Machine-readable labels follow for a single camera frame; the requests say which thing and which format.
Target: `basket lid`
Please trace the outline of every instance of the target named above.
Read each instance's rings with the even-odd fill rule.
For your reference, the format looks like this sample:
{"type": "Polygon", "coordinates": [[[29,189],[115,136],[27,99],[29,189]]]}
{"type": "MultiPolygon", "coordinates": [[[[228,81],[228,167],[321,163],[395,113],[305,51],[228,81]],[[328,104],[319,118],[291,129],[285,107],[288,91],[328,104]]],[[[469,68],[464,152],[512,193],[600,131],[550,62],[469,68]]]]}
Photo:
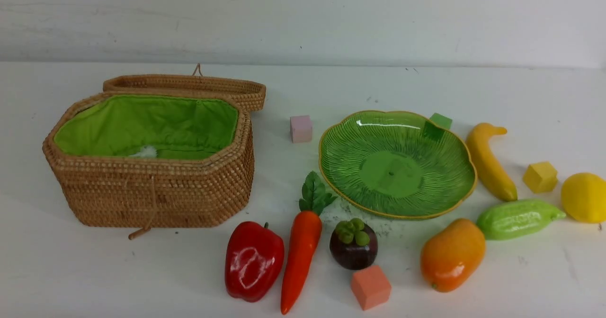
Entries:
{"type": "Polygon", "coordinates": [[[200,64],[197,64],[191,76],[175,74],[137,74],[119,76],[104,81],[104,92],[140,92],[150,90],[189,90],[200,92],[204,96],[228,97],[247,111],[263,109],[266,86],[248,80],[205,77],[200,64]]]}

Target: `red bell pepper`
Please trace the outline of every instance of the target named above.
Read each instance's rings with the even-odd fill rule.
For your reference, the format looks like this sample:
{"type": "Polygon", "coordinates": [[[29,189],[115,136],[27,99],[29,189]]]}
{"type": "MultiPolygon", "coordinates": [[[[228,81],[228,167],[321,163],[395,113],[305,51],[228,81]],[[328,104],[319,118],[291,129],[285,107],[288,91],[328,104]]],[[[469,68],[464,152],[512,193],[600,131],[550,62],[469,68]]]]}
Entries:
{"type": "Polygon", "coordinates": [[[269,291],[284,263],[284,241],[259,223],[240,223],[225,256],[225,287],[234,298],[259,301],[269,291]]]}

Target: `white wall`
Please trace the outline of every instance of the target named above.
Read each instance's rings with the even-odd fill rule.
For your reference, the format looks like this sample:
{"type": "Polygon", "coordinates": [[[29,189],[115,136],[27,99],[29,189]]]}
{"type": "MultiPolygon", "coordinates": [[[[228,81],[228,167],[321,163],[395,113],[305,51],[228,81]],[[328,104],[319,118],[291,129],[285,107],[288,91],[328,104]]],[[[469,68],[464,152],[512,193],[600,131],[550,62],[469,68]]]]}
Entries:
{"type": "Polygon", "coordinates": [[[0,60],[602,68],[606,0],[0,0],[0,60]]]}

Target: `toy lemon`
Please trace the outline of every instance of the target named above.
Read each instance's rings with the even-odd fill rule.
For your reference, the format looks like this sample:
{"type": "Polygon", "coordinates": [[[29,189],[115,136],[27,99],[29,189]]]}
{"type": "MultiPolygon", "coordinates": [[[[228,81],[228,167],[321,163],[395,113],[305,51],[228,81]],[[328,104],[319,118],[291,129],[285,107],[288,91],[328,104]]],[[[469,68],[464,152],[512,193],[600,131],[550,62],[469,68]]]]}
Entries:
{"type": "Polygon", "coordinates": [[[574,219],[586,223],[606,221],[606,181],[591,173],[578,173],[562,185],[562,206],[574,219]]]}

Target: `orange mango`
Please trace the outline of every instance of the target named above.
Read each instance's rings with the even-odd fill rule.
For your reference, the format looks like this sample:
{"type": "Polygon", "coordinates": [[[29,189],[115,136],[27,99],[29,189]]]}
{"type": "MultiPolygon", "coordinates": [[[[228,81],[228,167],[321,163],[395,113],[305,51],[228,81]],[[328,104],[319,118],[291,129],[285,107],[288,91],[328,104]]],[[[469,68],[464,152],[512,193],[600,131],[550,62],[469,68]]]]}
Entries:
{"type": "Polygon", "coordinates": [[[427,240],[420,254],[420,270],[434,290],[450,292],[476,271],[485,252],[482,231],[468,219],[456,219],[427,240]]]}

